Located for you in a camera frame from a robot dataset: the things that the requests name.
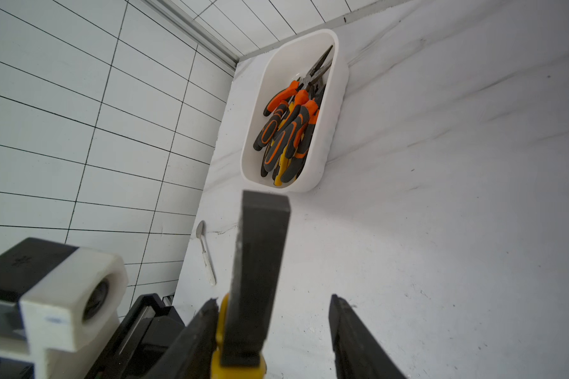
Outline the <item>yellow combination pliers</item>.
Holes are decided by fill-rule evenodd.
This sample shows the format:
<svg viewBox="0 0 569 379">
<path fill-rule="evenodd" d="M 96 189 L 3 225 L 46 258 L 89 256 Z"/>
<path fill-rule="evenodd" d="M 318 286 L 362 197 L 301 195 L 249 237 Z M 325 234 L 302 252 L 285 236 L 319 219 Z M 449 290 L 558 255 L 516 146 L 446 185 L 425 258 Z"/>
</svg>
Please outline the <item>yellow combination pliers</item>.
<svg viewBox="0 0 569 379">
<path fill-rule="evenodd" d="M 217 321 L 212 378 L 266 375 L 262 349 L 269 334 L 290 216 L 288 197 L 243 191 L 232 282 Z"/>
</svg>

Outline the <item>white plastic storage box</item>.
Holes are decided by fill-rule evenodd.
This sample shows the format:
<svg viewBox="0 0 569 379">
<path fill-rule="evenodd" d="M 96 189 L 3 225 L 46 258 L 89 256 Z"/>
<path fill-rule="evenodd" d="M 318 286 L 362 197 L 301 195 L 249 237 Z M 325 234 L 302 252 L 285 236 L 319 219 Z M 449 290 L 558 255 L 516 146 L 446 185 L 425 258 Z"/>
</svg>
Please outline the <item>white plastic storage box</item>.
<svg viewBox="0 0 569 379">
<path fill-rule="evenodd" d="M 338 37 L 328 29 L 276 51 L 264 70 L 241 155 L 249 185 L 276 193 L 318 185 L 348 80 Z"/>
</svg>

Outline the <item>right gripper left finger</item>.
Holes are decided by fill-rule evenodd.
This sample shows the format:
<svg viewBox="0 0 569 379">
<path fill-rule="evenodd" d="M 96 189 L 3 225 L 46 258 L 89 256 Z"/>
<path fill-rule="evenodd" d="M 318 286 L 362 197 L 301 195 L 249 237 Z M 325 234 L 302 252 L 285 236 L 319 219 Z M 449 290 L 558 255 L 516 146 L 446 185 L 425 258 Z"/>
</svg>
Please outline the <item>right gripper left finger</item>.
<svg viewBox="0 0 569 379">
<path fill-rule="evenodd" d="M 210 298 L 144 378 L 210 378 L 219 306 Z"/>
</svg>

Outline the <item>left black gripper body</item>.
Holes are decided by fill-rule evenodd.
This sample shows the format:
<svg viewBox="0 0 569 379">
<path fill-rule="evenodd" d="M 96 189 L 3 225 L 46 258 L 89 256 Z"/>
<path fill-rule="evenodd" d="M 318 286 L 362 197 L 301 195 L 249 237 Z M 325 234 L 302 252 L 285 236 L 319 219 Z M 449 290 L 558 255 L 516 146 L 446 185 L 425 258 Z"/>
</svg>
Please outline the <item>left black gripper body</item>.
<svg viewBox="0 0 569 379">
<path fill-rule="evenodd" d="M 173 306 L 157 294 L 142 295 L 85 377 L 144 377 L 184 329 L 185 324 Z"/>
</svg>

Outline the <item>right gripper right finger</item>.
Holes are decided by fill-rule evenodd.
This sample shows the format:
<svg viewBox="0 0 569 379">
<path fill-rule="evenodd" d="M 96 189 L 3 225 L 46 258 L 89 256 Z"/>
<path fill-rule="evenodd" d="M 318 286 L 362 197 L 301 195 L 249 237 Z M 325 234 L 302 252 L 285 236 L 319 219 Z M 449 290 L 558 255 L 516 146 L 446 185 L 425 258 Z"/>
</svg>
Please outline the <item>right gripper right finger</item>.
<svg viewBox="0 0 569 379">
<path fill-rule="evenodd" d="M 338 295 L 331 296 L 329 322 L 337 378 L 406 378 L 352 306 Z"/>
</svg>

